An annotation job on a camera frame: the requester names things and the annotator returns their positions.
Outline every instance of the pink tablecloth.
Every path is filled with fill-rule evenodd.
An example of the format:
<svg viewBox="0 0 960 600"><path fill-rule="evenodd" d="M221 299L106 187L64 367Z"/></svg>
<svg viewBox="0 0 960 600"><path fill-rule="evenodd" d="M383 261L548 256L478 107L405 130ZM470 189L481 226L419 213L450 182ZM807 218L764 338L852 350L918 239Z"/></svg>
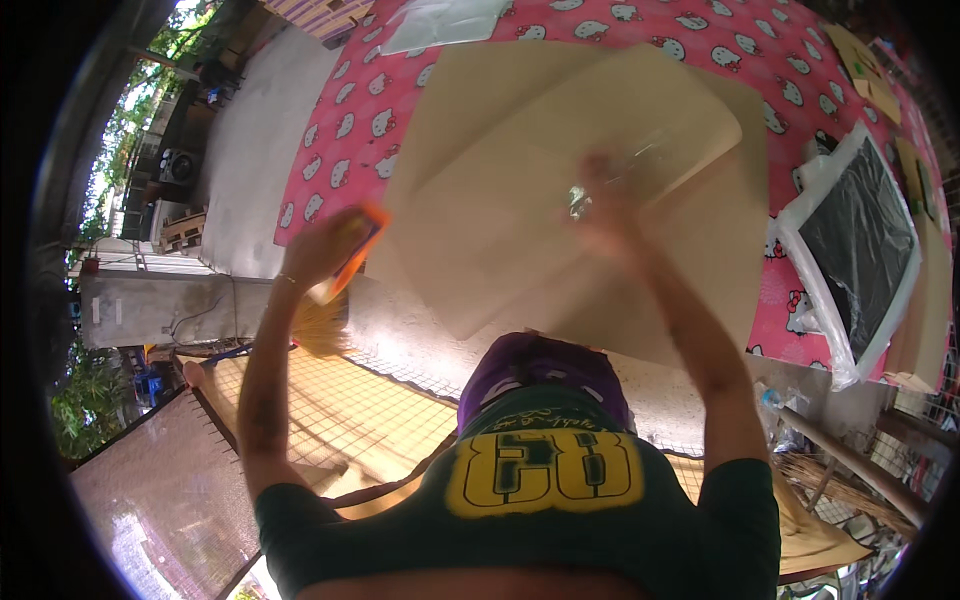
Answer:
<svg viewBox="0 0 960 600"><path fill-rule="evenodd" d="M403 135L442 48L389 57L378 45L399 0L379 0L344 48L310 115L291 169L274 241L285 246L304 225L343 206L378 202L393 173ZM739 80L765 99L771 222L799 190L801 147L817 132L840 139L863 119L890 161L894 135L912 140L939 169L915 103L891 79L901 101L898 127L853 89L821 25L791 0L515 0L491 41L551 39L624 48L650 42L677 60ZM768 239L756 317L747 351L829 369L826 339L804 332L810 302L776 239ZM882 374L883 359L873 379Z"/></svg>

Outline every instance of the bamboo broom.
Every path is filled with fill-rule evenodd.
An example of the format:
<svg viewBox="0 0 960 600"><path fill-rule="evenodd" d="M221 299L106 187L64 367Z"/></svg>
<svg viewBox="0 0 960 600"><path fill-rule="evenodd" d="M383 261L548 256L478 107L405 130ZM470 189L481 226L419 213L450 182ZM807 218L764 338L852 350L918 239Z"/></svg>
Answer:
<svg viewBox="0 0 960 600"><path fill-rule="evenodd" d="M360 204L363 218L371 226L367 239L360 244L337 273L309 290L297 306L292 334L301 348L318 358L326 358L347 350L347 335L344 333L347 307L344 289L356 275L367 252L390 224L390 215L372 204Z"/></svg>

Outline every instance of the yellow number print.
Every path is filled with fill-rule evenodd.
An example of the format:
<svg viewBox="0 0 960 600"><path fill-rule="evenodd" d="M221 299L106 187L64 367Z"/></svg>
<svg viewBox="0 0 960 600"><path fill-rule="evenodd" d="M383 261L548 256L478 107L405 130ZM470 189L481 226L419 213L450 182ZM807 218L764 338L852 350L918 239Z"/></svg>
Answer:
<svg viewBox="0 0 960 600"><path fill-rule="evenodd" d="M642 464L629 435L542 429L459 444L446 505L463 517L548 508L587 513L642 497Z"/></svg>

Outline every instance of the person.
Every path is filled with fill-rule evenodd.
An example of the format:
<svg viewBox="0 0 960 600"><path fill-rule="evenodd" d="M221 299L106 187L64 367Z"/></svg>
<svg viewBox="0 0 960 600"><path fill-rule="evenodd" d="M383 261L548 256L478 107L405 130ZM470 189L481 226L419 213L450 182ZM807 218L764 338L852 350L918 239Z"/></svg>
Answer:
<svg viewBox="0 0 960 600"><path fill-rule="evenodd" d="M200 78L200 85L205 89L217 87L224 91L240 89L240 76L217 59L197 60L193 63L193 72Z"/></svg>
<svg viewBox="0 0 960 600"><path fill-rule="evenodd" d="M297 237L253 344L240 455L286 599L771 598L780 530L751 380L736 347L639 223L611 161L579 166L571 227L646 285L706 407L696 505L631 433L606 355L512 333L460 398L456 443L394 507L341 519L287 463L287 347L304 291L367 234L347 209Z"/></svg>

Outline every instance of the hand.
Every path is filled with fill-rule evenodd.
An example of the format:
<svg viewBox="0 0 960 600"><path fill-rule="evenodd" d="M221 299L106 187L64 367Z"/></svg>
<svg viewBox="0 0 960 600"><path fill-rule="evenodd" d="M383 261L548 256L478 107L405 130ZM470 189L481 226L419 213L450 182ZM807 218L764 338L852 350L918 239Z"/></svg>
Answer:
<svg viewBox="0 0 960 600"><path fill-rule="evenodd" d="M577 237L595 254L617 261L635 257L645 242L638 208L624 179L613 171L610 155L587 154L578 174L590 204L580 219L567 217Z"/></svg>
<svg viewBox="0 0 960 600"><path fill-rule="evenodd" d="M280 272L305 292L343 267L370 230L371 224L359 206L308 225L287 247Z"/></svg>

